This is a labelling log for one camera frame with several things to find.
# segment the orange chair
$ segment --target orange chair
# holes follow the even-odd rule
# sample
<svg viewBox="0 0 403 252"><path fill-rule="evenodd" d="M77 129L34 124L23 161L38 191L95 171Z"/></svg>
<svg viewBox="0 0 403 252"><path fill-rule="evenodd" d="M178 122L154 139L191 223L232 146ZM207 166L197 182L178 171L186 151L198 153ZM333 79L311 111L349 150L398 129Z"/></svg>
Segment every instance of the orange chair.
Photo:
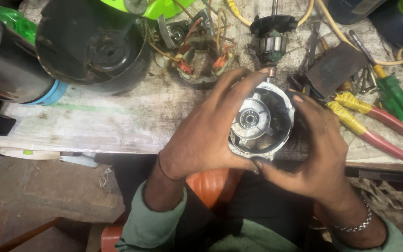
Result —
<svg viewBox="0 0 403 252"><path fill-rule="evenodd" d="M195 173L186 178L187 184L209 209L216 203L228 203L242 176L243 170L216 169ZM107 226L101 236L102 252L116 252L116 242L128 215L123 213L112 225Z"/></svg>

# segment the fingernail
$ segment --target fingernail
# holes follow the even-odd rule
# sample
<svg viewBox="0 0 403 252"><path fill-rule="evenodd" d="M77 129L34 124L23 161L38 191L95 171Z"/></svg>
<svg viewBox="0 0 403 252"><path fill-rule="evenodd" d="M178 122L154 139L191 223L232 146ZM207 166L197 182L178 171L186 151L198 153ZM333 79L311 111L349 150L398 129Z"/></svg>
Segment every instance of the fingernail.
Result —
<svg viewBox="0 0 403 252"><path fill-rule="evenodd" d="M294 99L295 101L304 102L304 100L301 99L301 97L299 97L299 96L297 96L297 95L294 95L294 96L293 96L293 99Z"/></svg>
<svg viewBox="0 0 403 252"><path fill-rule="evenodd" d="M268 69L268 68L262 68L261 70L259 70L259 72L261 72L261 73L263 73L263 74L266 74L266 73L268 73L270 71L270 69Z"/></svg>

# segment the right hand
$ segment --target right hand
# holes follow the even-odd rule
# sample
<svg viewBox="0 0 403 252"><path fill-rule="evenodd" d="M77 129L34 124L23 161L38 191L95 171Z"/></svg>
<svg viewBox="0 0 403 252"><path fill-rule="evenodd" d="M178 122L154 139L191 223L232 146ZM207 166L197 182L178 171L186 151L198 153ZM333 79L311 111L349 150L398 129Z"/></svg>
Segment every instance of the right hand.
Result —
<svg viewBox="0 0 403 252"><path fill-rule="evenodd" d="M267 159L254 162L267 180L287 191L322 203L337 200L350 189L344 176L348 146L340 135L339 117L303 94L294 95L293 103L310 130L308 158L292 173Z"/></svg>

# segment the chain bracelet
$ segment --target chain bracelet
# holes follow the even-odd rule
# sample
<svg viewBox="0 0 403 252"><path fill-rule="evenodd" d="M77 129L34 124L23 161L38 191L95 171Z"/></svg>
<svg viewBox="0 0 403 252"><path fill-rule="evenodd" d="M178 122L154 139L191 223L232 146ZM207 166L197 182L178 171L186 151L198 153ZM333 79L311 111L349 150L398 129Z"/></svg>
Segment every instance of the chain bracelet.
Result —
<svg viewBox="0 0 403 252"><path fill-rule="evenodd" d="M363 200L363 203L365 203L366 210L368 212L366 220L364 222L362 222L362 224L360 224L357 227L341 227L341 226L337 226L333 223L331 223L331 225L334 228L336 228L340 231L344 231L344 232L353 232L354 233L354 232L359 232L359 231L362 231L363 229L365 229L369 225L369 221L371 220L372 213L371 213L371 208L369 207L369 204L366 202L366 200L364 200L364 199L362 199L362 200Z"/></svg>

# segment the floor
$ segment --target floor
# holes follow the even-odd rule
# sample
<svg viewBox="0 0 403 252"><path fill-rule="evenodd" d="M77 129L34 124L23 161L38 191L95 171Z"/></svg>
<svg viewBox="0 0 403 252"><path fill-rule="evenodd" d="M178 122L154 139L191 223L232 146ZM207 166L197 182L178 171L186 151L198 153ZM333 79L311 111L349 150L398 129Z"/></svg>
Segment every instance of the floor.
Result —
<svg viewBox="0 0 403 252"><path fill-rule="evenodd" d="M93 169L59 160L0 156L0 244L55 217L66 217L99 223L93 225L91 233L94 237L88 240L96 252L100 237L97 233L103 229L103 223L115 221L124 212L114 174L109 174L105 188L99 186L97 176L102 175L107 167ZM57 230L48 232L49 239L54 237L54 233L56 237L63 236ZM29 251L45 251L45 245L40 247L31 244ZM71 247L68 241L67 249L48 247L46 251L71 251Z"/></svg>

